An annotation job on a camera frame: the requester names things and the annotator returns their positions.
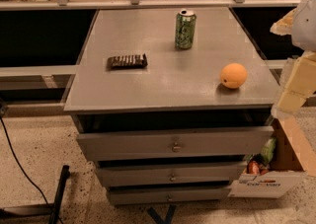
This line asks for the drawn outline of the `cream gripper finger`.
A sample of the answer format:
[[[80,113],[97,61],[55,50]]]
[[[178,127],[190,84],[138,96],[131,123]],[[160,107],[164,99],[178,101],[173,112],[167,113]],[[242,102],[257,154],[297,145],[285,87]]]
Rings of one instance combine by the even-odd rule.
[[[273,23],[270,28],[270,32],[278,36],[290,35],[292,33],[292,24],[295,12],[296,9],[292,9],[277,22]]]
[[[281,72],[280,87],[272,107],[274,118],[288,118],[316,92],[316,52],[305,51],[289,58]]]

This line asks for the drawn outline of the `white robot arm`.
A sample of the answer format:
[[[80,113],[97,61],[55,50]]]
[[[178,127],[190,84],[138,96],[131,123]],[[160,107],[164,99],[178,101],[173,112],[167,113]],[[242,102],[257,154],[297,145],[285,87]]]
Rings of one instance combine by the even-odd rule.
[[[285,119],[295,114],[316,92],[316,0],[301,0],[295,9],[271,26],[270,32],[291,35],[292,44],[303,50],[298,59],[289,60],[282,69],[272,115]]]

